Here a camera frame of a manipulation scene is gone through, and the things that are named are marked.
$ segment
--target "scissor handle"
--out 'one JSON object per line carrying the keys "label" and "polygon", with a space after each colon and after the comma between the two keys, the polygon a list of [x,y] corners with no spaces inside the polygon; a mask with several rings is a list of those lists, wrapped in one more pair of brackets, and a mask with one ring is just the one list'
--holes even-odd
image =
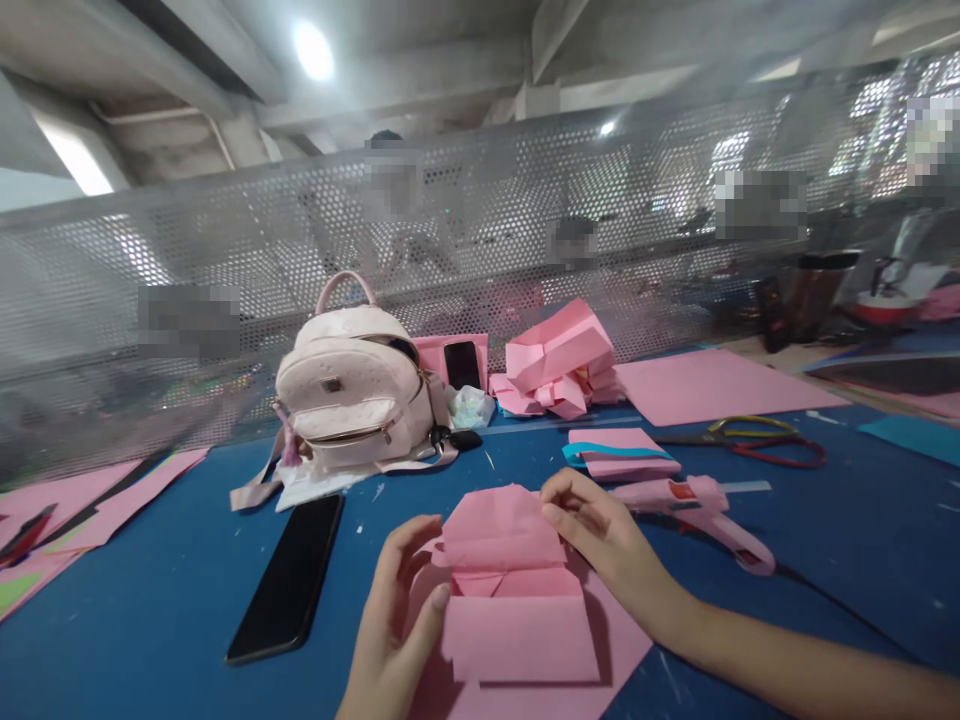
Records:
{"label": "scissor handle", "polygon": [[[774,447],[776,445],[803,445],[813,451],[815,457],[813,460],[789,460],[787,458],[777,457],[776,455],[767,455],[757,452],[765,447]],[[783,435],[780,437],[771,437],[766,440],[751,443],[733,443],[730,449],[737,455],[752,457],[755,460],[763,460],[772,465],[782,465],[784,467],[803,468],[806,470],[816,470],[827,464],[827,451],[821,445],[815,442],[805,440],[800,435]]]}
{"label": "scissor handle", "polygon": [[[755,425],[771,425],[780,428],[778,431],[770,430],[728,430],[727,425],[735,422],[754,423]],[[793,425],[774,420],[773,418],[760,417],[759,415],[737,415],[735,417],[717,420],[713,425],[707,428],[707,432],[722,433],[726,437],[759,437],[759,438],[785,438],[791,435],[799,435],[799,432]]]}

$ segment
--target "black smartphone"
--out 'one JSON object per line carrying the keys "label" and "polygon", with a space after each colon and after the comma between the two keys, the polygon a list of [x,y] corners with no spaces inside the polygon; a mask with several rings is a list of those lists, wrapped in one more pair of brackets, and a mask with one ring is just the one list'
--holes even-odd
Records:
{"label": "black smartphone", "polygon": [[331,495],[294,508],[230,643],[227,664],[279,655],[307,641],[343,500]]}
{"label": "black smartphone", "polygon": [[447,385],[459,390],[464,385],[480,385],[480,362],[477,359],[477,346],[472,342],[450,343],[443,346],[443,361],[447,365]]}

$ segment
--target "blue paper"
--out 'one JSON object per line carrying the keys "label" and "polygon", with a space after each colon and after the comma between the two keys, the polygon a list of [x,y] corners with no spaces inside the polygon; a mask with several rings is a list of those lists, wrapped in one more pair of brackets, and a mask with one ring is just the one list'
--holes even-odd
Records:
{"label": "blue paper", "polygon": [[906,415],[888,415],[883,420],[861,425],[857,429],[907,450],[960,467],[960,430],[948,425]]}
{"label": "blue paper", "polygon": [[601,455],[617,455],[619,457],[662,457],[674,460],[669,453],[647,448],[614,448],[596,443],[571,443],[563,446],[563,457],[570,467],[585,468],[587,461],[581,457],[583,453],[594,452]]}

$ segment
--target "person's right hand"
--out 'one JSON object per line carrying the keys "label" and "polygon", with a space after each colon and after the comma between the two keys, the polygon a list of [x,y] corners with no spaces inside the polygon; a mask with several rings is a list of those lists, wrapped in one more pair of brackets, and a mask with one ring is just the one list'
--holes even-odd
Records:
{"label": "person's right hand", "polygon": [[663,567],[626,506],[570,468],[547,480],[540,500],[544,517],[640,627],[668,647],[679,641],[699,603]]}

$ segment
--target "backpack handle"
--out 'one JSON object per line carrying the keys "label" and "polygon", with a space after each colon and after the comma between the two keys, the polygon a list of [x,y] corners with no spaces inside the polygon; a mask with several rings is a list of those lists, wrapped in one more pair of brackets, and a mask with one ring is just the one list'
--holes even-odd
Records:
{"label": "backpack handle", "polygon": [[327,283],[326,287],[323,288],[323,292],[320,293],[320,299],[317,301],[317,309],[315,311],[316,315],[319,315],[327,309],[327,303],[330,301],[330,296],[333,295],[333,291],[336,290],[337,285],[342,283],[348,277],[352,277],[354,280],[360,283],[360,287],[363,288],[363,292],[366,294],[367,300],[369,300],[370,304],[374,307],[377,306],[377,299],[373,296],[373,291],[370,289],[370,286],[367,285],[367,281],[352,270],[342,270],[330,278],[330,281]]}

